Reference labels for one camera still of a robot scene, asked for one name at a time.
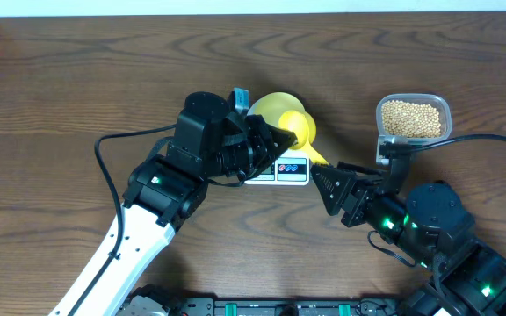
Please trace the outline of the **white digital kitchen scale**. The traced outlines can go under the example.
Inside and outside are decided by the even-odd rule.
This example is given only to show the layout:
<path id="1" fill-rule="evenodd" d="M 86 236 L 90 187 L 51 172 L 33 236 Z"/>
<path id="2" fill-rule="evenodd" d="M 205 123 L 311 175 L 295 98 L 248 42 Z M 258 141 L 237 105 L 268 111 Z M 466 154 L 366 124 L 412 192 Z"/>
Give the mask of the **white digital kitchen scale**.
<path id="1" fill-rule="evenodd" d="M 299 150 L 288 149 L 259 176 L 246 184 L 301 186 L 309 182 L 309 159 Z"/>

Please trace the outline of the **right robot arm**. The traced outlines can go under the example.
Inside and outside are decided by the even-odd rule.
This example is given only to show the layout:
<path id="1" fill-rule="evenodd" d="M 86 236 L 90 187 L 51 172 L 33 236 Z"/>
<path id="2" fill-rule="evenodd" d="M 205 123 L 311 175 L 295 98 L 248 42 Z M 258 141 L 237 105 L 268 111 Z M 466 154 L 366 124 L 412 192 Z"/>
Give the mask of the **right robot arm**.
<path id="1" fill-rule="evenodd" d="M 398 160 L 388 171 L 341 162 L 315 164 L 310 174 L 329 215 L 341 214 L 347 227 L 369 224 L 402 251 L 399 261 L 431 272 L 397 314 L 506 315 L 506 259 L 475 235 L 473 215 L 449 184 L 425 183 L 399 199 L 408 171 Z"/>

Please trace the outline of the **pale yellow plastic bowl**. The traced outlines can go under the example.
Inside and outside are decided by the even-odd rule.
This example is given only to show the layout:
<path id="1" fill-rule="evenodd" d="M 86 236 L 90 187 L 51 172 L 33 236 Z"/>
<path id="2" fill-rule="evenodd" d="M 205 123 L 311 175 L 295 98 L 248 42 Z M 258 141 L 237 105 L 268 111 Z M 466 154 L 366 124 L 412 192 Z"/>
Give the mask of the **pale yellow plastic bowl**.
<path id="1" fill-rule="evenodd" d="M 303 103 L 294 95 L 285 92 L 273 92 L 258 99 L 249 110 L 249 115 L 260 115 L 267 124 L 279 128 L 278 120 L 280 116 L 289 110 L 307 112 Z"/>

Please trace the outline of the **clear plastic container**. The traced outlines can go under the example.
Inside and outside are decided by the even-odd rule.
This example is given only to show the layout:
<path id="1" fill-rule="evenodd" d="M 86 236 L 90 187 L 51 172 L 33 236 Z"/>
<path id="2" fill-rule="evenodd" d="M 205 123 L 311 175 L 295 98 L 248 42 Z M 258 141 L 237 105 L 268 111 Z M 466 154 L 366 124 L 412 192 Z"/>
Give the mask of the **clear plastic container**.
<path id="1" fill-rule="evenodd" d="M 376 121 L 379 135 L 393 135 L 386 132 L 381 117 L 382 105 L 387 101 L 401 100 L 415 104 L 431 104 L 440 113 L 441 135 L 436 138 L 408 138 L 408 143 L 425 145 L 446 140 L 452 132 L 452 115 L 448 103 L 441 97 L 422 93 L 398 93 L 382 98 L 376 108 Z"/>

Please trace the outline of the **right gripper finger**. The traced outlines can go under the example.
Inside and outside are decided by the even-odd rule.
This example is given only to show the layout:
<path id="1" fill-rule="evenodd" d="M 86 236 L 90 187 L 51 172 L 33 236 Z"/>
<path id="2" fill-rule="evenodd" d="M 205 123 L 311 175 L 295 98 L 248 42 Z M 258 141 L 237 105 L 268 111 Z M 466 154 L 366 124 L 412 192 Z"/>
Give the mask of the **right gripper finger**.
<path id="1" fill-rule="evenodd" d="M 315 164 L 310 169 L 310 175 L 320 192 L 327 214 L 336 216 L 351 193 L 357 174 L 348 169 Z"/>
<path id="2" fill-rule="evenodd" d="M 387 172 L 383 169 L 373 169 L 367 168 L 363 166 L 358 166 L 354 164 L 349 164 L 346 162 L 339 162 L 337 164 L 337 168 L 342 170 L 344 173 L 349 175 L 367 175 L 367 176 L 384 176 Z"/>

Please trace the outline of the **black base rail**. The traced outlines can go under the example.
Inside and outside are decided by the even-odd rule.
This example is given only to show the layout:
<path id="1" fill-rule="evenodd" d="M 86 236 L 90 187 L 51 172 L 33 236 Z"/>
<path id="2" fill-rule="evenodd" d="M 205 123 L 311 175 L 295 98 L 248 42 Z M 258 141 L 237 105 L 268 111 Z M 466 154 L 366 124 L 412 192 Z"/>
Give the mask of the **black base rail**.
<path id="1" fill-rule="evenodd" d="M 178 296 L 148 284 L 129 294 L 117 311 L 124 316 L 388 316 L 397 313 L 393 298 L 261 299 Z"/>

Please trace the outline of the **yellow measuring scoop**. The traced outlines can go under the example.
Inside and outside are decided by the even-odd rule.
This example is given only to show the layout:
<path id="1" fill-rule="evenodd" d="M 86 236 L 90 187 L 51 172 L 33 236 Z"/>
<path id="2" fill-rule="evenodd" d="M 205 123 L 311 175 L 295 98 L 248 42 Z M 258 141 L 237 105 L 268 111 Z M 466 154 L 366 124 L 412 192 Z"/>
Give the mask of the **yellow measuring scoop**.
<path id="1" fill-rule="evenodd" d="M 296 143 L 293 150 L 306 154 L 313 164 L 328 165 L 329 162 L 313 147 L 316 136 L 316 125 L 312 116 L 305 111 L 285 111 L 278 120 L 278 127 L 293 132 Z"/>

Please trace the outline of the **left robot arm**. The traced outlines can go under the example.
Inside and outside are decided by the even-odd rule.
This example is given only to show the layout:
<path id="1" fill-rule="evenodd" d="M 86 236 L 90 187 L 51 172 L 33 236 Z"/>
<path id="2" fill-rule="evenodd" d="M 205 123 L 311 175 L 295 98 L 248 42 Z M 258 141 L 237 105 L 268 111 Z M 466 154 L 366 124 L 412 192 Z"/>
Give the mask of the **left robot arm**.
<path id="1" fill-rule="evenodd" d="M 209 184 L 235 176 L 239 187 L 296 143 L 294 133 L 248 110 L 249 93 L 242 89 L 228 98 L 199 91 L 185 99 L 173 136 L 156 142 L 123 194 L 112 194 L 112 225 L 54 315 L 115 314 L 204 201 Z"/>

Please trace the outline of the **pile of soybeans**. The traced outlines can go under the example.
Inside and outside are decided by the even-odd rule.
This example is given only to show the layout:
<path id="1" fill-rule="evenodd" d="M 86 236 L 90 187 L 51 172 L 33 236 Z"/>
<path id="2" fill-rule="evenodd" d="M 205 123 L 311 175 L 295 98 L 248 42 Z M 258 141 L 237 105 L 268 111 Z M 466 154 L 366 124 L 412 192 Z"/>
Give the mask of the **pile of soybeans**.
<path id="1" fill-rule="evenodd" d="M 441 135 L 440 113 L 431 104 L 387 101 L 382 105 L 381 117 L 389 134 L 407 138 L 436 138 Z"/>

